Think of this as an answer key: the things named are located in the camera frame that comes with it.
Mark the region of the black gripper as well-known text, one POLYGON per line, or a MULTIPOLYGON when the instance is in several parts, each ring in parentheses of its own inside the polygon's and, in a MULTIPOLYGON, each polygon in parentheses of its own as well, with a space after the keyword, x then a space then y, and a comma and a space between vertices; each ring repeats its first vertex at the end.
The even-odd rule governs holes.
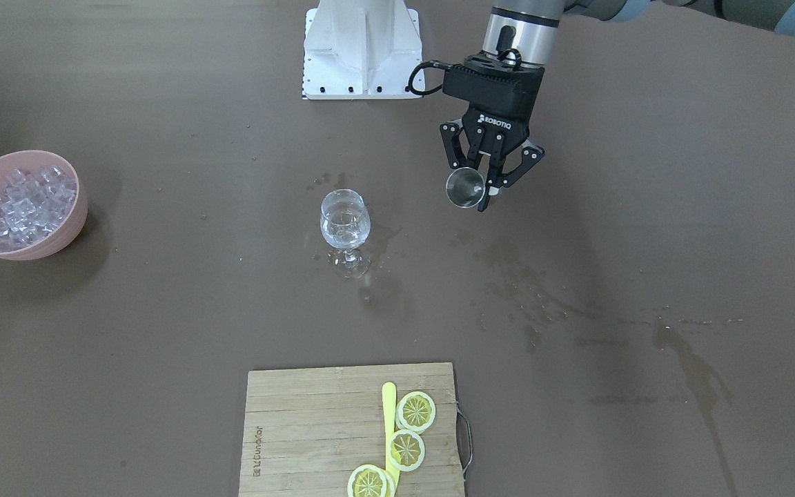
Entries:
POLYGON ((524 174, 530 172, 545 157, 543 148, 526 142, 529 132, 530 108, 517 113, 495 113, 480 105, 469 104, 461 121, 448 121, 439 126, 448 166, 455 170, 476 163, 481 154, 489 155, 487 173, 483 176, 483 196, 478 211, 488 208, 492 196, 501 188, 511 188, 524 174), (466 133, 468 150, 463 152, 460 141, 466 133), (504 163, 512 151, 520 147, 521 162, 511 172, 504 171, 504 163))

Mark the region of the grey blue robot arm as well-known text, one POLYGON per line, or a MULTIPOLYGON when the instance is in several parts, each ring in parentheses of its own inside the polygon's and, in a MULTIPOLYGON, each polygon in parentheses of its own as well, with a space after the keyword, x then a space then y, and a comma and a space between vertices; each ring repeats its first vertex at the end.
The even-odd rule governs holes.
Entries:
POLYGON ((430 60, 415 67, 415 72, 441 70, 444 78, 433 91, 467 103, 463 116, 440 126, 451 167, 445 190, 453 205, 485 211, 494 196, 544 157, 530 140, 529 122, 561 20, 626 22, 647 6, 647 1, 495 1, 479 52, 457 64, 430 60))

